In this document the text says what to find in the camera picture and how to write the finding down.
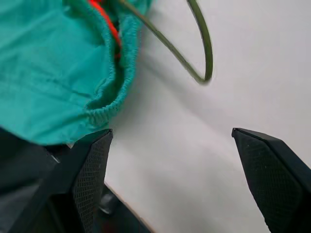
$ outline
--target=red object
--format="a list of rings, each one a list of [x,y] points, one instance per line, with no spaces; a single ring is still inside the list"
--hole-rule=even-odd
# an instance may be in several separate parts
[[[89,3],[96,9],[98,10],[98,12],[103,16],[103,18],[106,20],[108,27],[110,28],[111,34],[114,37],[114,39],[116,40],[117,44],[119,45],[119,47],[121,48],[121,40],[119,38],[119,32],[117,31],[117,29],[115,28],[115,26],[113,25],[113,23],[111,22],[109,15],[106,13],[106,11],[100,6],[99,2],[101,2],[101,0],[88,0]],[[120,54],[117,54],[115,56],[115,58],[120,58]]]

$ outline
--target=white table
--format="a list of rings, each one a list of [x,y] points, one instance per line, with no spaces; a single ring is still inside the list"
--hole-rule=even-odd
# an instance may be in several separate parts
[[[212,82],[198,86],[144,29],[137,78],[112,124],[106,181],[159,233],[268,233],[231,130],[281,138],[311,165],[311,1],[198,2]],[[149,17],[203,71],[186,1],[157,0]]]

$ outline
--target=drawstring bag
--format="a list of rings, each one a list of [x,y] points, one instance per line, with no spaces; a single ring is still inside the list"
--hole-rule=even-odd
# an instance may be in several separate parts
[[[0,126],[41,145],[107,127],[135,76],[142,22],[194,76],[143,16],[151,1],[1,0]]]

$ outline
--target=green string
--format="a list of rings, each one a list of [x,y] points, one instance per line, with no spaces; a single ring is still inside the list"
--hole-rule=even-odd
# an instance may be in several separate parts
[[[187,0],[187,3],[196,19],[203,40],[205,65],[206,65],[204,77],[201,77],[197,73],[197,71],[192,67],[192,65],[181,55],[178,49],[161,32],[159,32],[159,30],[144,15],[142,15],[132,4],[130,4],[127,0],[118,0],[118,1],[120,4],[125,6],[129,11],[131,11],[134,15],[136,15],[146,25],[146,27],[153,32],[153,34],[174,54],[174,56],[179,60],[179,62],[184,66],[184,68],[199,84],[207,84],[210,81],[213,73],[212,45],[207,25],[205,23],[204,17],[196,0]]]

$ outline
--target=dark fabric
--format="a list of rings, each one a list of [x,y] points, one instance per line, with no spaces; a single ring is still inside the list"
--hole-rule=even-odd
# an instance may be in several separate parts
[[[46,149],[0,129],[0,233],[6,233],[57,162]]]

